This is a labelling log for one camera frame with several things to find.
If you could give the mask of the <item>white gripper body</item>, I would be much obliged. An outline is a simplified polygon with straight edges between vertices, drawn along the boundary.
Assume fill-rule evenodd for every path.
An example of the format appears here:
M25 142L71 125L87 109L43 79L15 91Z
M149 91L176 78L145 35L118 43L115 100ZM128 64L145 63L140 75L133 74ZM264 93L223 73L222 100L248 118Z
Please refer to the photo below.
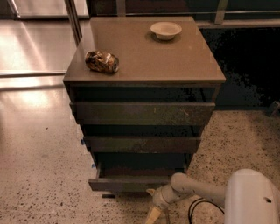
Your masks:
M161 210L166 209L172 203L172 188L161 186L158 189L147 189L146 192L152 197L152 203Z

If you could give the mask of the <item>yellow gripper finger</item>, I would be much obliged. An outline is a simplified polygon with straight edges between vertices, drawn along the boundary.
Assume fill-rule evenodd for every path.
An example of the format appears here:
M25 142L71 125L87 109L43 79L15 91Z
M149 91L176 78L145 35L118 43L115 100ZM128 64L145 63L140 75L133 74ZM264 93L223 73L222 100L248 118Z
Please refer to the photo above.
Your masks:
M156 206L152 206L148 212L147 218L144 224L155 224L157 219L159 218L162 210Z

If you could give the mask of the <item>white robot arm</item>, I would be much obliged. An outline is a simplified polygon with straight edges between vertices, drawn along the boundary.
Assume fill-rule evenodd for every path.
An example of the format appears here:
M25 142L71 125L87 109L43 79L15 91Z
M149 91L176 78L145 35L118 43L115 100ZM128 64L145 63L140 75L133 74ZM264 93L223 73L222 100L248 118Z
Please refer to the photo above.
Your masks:
M144 224L154 224L169 205L200 196L225 212L224 224L280 224L280 192L259 171L235 171L225 186L200 182L178 172L170 183L150 189L152 206Z

